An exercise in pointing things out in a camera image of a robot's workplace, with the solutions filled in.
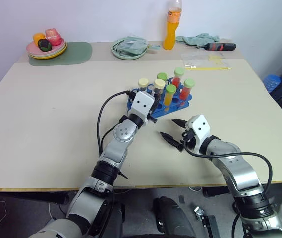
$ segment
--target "white wall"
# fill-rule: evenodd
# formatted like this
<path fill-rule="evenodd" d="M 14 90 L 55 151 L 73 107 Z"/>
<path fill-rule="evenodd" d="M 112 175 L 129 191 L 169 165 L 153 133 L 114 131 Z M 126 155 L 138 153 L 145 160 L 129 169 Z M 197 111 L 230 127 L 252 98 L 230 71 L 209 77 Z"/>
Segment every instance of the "white wall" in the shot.
<path fill-rule="evenodd" d="M 55 27 L 68 41 L 162 40 L 166 0 L 1 0 L 0 81 L 32 41 Z M 231 38 L 261 77 L 282 73 L 282 0 L 183 0 L 177 35 Z"/>

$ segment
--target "table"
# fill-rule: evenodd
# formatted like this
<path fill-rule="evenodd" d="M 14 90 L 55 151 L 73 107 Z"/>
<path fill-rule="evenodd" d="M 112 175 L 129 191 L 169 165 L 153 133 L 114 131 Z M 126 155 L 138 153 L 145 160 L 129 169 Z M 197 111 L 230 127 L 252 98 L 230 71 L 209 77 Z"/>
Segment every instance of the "table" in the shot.
<path fill-rule="evenodd" d="M 172 51 L 124 61 L 110 53 L 110 43 L 94 43 L 88 62 L 49 67 L 30 66 L 23 55 L 0 83 L 0 191 L 79 188 L 98 159 L 96 122 L 103 101 L 137 87 L 140 77 L 172 76 L 183 66 L 180 53 L 193 50 L 177 44 Z M 232 70 L 186 72 L 196 81 L 190 106 L 139 130 L 122 167 L 129 180 L 118 176 L 116 187 L 223 185 L 210 161 L 179 153 L 158 133 L 180 140 L 183 129 L 171 119 L 196 114 L 205 115 L 213 135 L 266 156 L 273 182 L 282 182 L 282 110 L 238 51 L 224 54 Z M 126 100 L 119 96 L 107 104 L 101 134 L 126 113 Z M 266 182 L 266 164 L 257 157 L 245 159 Z"/>

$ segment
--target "red liquid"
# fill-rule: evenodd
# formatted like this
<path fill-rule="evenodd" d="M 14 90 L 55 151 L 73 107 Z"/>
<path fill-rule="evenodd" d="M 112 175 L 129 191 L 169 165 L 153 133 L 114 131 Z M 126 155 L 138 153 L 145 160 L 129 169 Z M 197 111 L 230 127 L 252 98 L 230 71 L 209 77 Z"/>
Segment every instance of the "red liquid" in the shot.
<path fill-rule="evenodd" d="M 179 85 L 180 85 L 180 78 L 174 78 L 173 80 L 172 80 L 172 84 L 173 85 L 175 85 L 176 86 L 176 88 L 178 89 L 178 87 L 179 87 Z"/>
<path fill-rule="evenodd" d="M 189 96 L 190 90 L 191 90 L 191 88 L 183 88 L 182 91 L 181 91 L 181 94 L 179 96 L 179 99 L 185 101 Z"/>

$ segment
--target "blue test tube rack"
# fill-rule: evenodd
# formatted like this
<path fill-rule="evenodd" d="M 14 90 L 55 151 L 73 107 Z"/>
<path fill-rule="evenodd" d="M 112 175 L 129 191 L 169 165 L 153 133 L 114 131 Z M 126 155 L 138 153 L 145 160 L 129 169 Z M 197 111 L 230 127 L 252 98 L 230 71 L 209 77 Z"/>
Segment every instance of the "blue test tube rack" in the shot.
<path fill-rule="evenodd" d="M 172 78 L 168 79 L 168 84 L 171 84 L 171 81 L 172 81 Z M 192 95 L 191 94 L 189 94 L 187 100 L 185 100 L 185 101 L 179 99 L 180 89 L 182 89 L 184 87 L 183 84 L 180 84 L 178 90 L 176 91 L 176 93 L 174 94 L 174 96 L 172 98 L 171 104 L 168 107 L 166 107 L 163 104 L 163 100 L 164 100 L 164 96 L 165 96 L 165 87 L 164 87 L 163 93 L 161 95 L 161 99 L 160 99 L 159 105 L 157 106 L 157 108 L 155 109 L 155 111 L 151 115 L 154 118 L 158 118 L 158 117 L 164 116 L 166 114 L 173 113 L 173 112 L 176 112 L 178 110 L 187 108 L 189 106 L 189 101 L 192 99 Z M 127 105 L 126 105 L 127 106 L 127 110 L 131 109 L 131 105 L 132 105 L 132 102 L 130 101 L 130 99 L 128 99 L 127 100 Z"/>

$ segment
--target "pink fruit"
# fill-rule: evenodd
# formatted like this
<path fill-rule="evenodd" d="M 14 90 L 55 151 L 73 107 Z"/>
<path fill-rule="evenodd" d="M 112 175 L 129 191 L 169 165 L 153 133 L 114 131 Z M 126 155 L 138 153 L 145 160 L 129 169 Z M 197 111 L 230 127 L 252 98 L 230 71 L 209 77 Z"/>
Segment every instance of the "pink fruit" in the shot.
<path fill-rule="evenodd" d="M 52 46 L 58 46 L 62 42 L 62 38 L 55 28 L 45 30 L 45 35 Z"/>

